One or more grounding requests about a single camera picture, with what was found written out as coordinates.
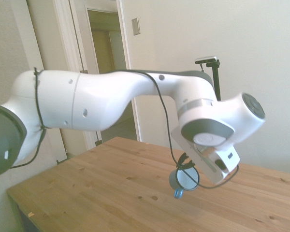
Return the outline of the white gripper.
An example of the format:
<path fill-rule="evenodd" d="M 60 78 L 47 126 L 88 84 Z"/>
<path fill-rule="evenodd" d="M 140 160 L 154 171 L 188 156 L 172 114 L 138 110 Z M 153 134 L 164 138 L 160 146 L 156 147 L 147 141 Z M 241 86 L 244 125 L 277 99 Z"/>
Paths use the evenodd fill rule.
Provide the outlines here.
<path fill-rule="evenodd" d="M 179 144 L 185 153 L 183 153 L 178 162 L 177 167 L 182 166 L 184 169 L 192 168 L 197 166 L 199 170 L 213 183 L 220 184 L 230 173 L 227 169 L 222 171 L 214 161 L 210 160 L 209 157 L 203 156 L 198 149 L 198 146 L 194 143 L 187 141 L 180 132 L 180 128 L 176 127 L 172 130 L 171 136 Z M 187 158 L 190 158 L 192 161 L 185 163 Z"/>

